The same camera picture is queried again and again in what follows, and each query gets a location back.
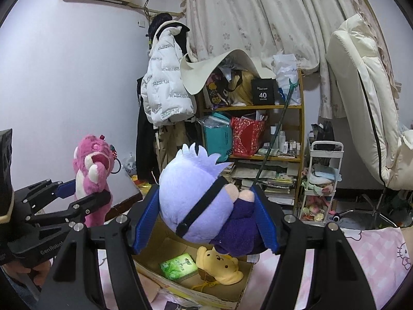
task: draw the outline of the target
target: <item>green tissue pack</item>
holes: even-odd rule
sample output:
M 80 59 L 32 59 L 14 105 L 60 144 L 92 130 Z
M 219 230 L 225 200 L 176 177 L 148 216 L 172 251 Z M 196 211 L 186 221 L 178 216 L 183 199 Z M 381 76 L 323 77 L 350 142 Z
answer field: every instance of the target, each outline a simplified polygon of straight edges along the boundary
M 160 264 L 164 276 L 174 282 L 183 281 L 198 273 L 198 267 L 188 253 Z

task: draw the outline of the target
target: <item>yellow plush dog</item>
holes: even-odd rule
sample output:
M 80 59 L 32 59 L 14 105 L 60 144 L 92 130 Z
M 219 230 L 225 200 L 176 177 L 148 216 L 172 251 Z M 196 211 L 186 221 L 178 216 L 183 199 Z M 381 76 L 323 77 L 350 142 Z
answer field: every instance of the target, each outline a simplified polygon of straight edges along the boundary
M 238 259 L 219 254 L 215 249 L 207 250 L 203 246 L 199 247 L 196 265 L 226 286 L 238 283 L 244 277 L 244 274 L 238 270 Z

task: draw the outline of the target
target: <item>red gift bag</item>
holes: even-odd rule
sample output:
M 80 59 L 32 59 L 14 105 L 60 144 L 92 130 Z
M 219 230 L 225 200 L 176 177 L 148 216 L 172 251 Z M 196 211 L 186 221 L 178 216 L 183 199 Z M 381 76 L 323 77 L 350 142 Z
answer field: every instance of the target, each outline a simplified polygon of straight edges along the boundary
M 248 158 L 254 155 L 260 145 L 265 130 L 265 121 L 255 121 L 233 117 L 233 155 Z

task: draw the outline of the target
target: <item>human hand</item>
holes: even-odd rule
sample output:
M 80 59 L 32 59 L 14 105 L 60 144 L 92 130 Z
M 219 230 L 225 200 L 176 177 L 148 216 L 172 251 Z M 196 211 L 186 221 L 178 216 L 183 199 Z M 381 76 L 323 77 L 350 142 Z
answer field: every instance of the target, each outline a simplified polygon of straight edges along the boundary
M 25 268 L 19 261 L 12 261 L 2 266 L 4 271 L 11 278 L 23 283 L 20 280 L 19 274 L 29 274 L 31 272 L 30 268 Z M 36 286 L 42 286 L 46 280 L 46 277 L 50 271 L 50 261 L 41 263 L 40 265 L 33 268 L 37 273 L 34 277 L 33 282 Z

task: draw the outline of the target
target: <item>pink plush bear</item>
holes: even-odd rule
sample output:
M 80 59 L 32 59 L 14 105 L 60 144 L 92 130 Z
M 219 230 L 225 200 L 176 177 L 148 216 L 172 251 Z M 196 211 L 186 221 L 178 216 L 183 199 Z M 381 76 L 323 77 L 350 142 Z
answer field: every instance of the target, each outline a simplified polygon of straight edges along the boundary
M 109 191 L 107 177 L 113 170 L 114 157 L 109 145 L 93 135 L 86 136 L 76 147 L 73 168 L 76 172 L 76 199 L 81 199 L 95 192 Z M 106 213 L 109 212 L 112 197 L 98 211 L 86 216 L 86 226 L 103 225 Z

